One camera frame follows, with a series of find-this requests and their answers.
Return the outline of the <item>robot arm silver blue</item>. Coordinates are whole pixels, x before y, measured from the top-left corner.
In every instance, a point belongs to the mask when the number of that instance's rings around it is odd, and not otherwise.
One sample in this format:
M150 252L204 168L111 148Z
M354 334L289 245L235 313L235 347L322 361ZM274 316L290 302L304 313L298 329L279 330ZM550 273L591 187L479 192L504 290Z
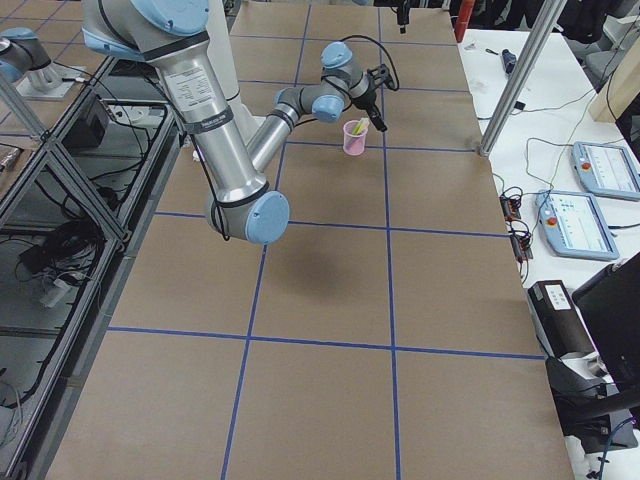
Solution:
M411 1L410 0L401 0L397 2L396 9L396 20L399 26L399 31L401 34L406 33L407 26L410 22L410 9L411 9Z

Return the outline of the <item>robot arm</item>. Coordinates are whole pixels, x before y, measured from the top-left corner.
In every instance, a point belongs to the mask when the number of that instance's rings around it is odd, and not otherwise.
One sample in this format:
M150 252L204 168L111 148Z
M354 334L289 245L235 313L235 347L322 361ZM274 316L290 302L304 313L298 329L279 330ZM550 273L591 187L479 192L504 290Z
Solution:
M321 54L319 83L280 91L273 110L244 140L228 97L218 81L232 61L213 65L207 23L214 1L85 1L83 35L95 52L153 67L169 103L191 137L208 174L209 224L224 237L267 245L285 232L290 207L270 188L266 166L304 115L333 123L354 106L385 130L376 105L381 86L394 89L397 77L381 64L365 70L343 42Z

